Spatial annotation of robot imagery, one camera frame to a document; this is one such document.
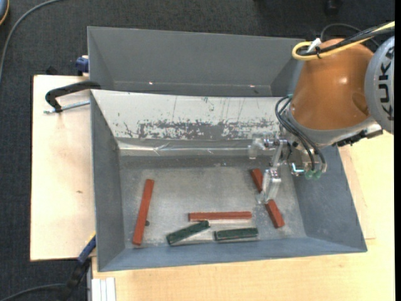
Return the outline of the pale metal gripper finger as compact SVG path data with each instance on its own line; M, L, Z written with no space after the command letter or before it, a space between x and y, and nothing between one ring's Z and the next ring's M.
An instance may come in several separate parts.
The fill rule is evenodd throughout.
M259 204L268 203L275 200L279 187L281 185L281 177L278 168L269 168L262 173L261 190L257 195L257 202Z
M278 147L279 139L276 134L256 134L249 145L249 158L256 159L263 152L275 151Z

